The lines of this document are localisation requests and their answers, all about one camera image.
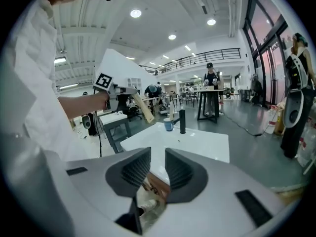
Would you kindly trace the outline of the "person's white shirt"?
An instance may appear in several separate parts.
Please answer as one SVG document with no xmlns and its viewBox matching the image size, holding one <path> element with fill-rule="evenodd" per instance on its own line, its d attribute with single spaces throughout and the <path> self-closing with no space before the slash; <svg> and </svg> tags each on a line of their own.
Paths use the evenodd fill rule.
<svg viewBox="0 0 316 237">
<path fill-rule="evenodd" d="M 57 31 L 51 26 L 52 5 L 35 0 L 18 20 L 4 47 L 5 67 L 12 70 L 35 96 L 25 117 L 27 135 L 62 161 L 93 158 L 73 132 L 58 98 L 54 60 Z"/>
</svg>

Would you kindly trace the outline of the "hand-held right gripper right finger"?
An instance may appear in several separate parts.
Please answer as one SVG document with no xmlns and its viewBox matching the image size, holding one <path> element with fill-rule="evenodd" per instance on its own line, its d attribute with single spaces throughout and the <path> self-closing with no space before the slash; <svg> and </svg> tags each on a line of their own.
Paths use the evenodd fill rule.
<svg viewBox="0 0 316 237">
<path fill-rule="evenodd" d="M 170 193 L 167 203 L 186 203 L 194 200 L 206 187 L 208 174 L 197 162 L 199 155 L 183 150 L 165 149 L 165 170 Z"/>
</svg>

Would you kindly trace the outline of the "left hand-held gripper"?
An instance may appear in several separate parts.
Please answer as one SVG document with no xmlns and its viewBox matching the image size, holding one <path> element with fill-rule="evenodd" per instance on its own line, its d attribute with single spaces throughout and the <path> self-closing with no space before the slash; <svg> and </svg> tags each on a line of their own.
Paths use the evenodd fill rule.
<svg viewBox="0 0 316 237">
<path fill-rule="evenodd" d="M 124 109 L 129 97 L 137 93 L 136 88 L 118 86 L 114 83 L 112 76 L 100 73 L 96 77 L 93 88 L 100 91 L 106 91 L 109 99 L 106 102 L 106 109 Z"/>
</svg>

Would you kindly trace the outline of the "clear plastic jug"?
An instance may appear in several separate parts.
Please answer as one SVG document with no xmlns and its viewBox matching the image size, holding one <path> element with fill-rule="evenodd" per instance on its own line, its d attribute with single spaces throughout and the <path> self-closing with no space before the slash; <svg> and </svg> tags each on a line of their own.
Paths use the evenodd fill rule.
<svg viewBox="0 0 316 237">
<path fill-rule="evenodd" d="M 267 118 L 267 127 L 266 132 L 268 134 L 279 135 L 279 126 L 280 126 L 280 115 L 282 109 L 279 109 L 277 105 L 271 105 L 271 108 L 268 110 Z"/>
</svg>

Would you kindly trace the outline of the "person's left forearm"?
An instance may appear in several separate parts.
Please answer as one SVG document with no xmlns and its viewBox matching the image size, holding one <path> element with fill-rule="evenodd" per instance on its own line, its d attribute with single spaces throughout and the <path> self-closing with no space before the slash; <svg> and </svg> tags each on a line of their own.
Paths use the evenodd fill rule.
<svg viewBox="0 0 316 237">
<path fill-rule="evenodd" d="M 108 99 L 109 95 L 106 91 L 101 91 L 94 95 L 58 98 L 68 119 L 74 119 L 94 111 L 104 110 Z"/>
</svg>

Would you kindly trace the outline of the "black faucet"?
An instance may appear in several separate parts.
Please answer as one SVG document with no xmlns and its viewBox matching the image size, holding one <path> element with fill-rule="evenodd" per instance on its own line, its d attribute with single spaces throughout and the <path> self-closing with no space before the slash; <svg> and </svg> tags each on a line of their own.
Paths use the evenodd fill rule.
<svg viewBox="0 0 316 237">
<path fill-rule="evenodd" d="M 178 119 L 174 120 L 172 122 L 173 125 L 180 122 L 180 133 L 185 134 L 186 133 L 186 115 L 185 115 L 185 109 L 181 109 L 179 111 L 179 117 Z"/>
</svg>

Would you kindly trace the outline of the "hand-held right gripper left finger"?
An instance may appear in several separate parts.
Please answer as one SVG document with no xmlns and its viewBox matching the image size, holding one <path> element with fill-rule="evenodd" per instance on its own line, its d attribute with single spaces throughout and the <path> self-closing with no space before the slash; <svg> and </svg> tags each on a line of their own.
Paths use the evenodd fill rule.
<svg viewBox="0 0 316 237">
<path fill-rule="evenodd" d="M 105 177 L 113 191 L 122 197 L 135 197 L 151 167 L 151 148 L 118 153 Z"/>
</svg>

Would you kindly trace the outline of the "white basin on black stand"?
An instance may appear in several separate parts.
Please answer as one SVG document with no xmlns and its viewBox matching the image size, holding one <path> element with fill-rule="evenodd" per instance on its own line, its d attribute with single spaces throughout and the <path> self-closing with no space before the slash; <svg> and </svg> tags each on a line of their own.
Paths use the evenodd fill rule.
<svg viewBox="0 0 316 237">
<path fill-rule="evenodd" d="M 99 119 L 103 125 L 107 125 L 107 124 L 117 122 L 120 120 L 125 120 L 127 119 L 127 115 L 117 112 L 117 113 L 111 113 L 111 114 L 99 116 Z"/>
</svg>

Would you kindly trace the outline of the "white sink basin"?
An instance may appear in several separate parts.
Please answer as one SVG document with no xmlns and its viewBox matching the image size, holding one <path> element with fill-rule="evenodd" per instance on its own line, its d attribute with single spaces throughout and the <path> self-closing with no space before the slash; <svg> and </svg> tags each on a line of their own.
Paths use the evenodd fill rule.
<svg viewBox="0 0 316 237">
<path fill-rule="evenodd" d="M 164 124 L 156 124 L 125 139 L 120 143 L 125 151 L 137 148 L 151 148 L 150 172 L 169 185 L 168 174 L 165 170 L 165 148 L 173 148 L 191 152 L 222 162 L 230 162 L 229 137 L 226 134 L 186 129 L 180 133 L 180 127 L 166 131 Z"/>
</svg>

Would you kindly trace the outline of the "black leg table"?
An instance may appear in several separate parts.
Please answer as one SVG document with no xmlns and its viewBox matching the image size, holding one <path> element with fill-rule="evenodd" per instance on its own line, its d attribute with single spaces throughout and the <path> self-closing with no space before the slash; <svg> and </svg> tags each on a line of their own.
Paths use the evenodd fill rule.
<svg viewBox="0 0 316 237">
<path fill-rule="evenodd" d="M 197 113 L 197 120 L 209 120 L 215 124 L 217 124 L 217 119 L 220 116 L 219 113 L 219 92 L 223 92 L 223 89 L 217 89 L 217 90 L 209 90 L 209 89 L 203 89 L 198 90 L 197 93 L 199 93 L 199 102 L 198 102 L 198 113 Z M 213 100 L 213 106 L 214 106 L 214 115 L 206 115 L 205 114 L 205 107 L 206 107 L 206 97 L 207 94 L 210 94 L 212 96 Z"/>
</svg>

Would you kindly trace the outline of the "black balcony railing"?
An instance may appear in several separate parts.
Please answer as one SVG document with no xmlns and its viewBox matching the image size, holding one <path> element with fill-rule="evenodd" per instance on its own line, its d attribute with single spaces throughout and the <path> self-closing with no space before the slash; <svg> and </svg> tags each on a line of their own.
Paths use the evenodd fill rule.
<svg viewBox="0 0 316 237">
<path fill-rule="evenodd" d="M 191 56 L 183 57 L 178 60 L 171 60 L 164 65 L 156 67 L 139 65 L 148 73 L 156 76 L 172 70 L 181 69 L 192 65 L 200 65 L 202 63 L 209 63 L 221 60 L 241 59 L 240 48 L 226 48 L 214 51 L 203 52 L 199 54 L 192 54 Z"/>
</svg>

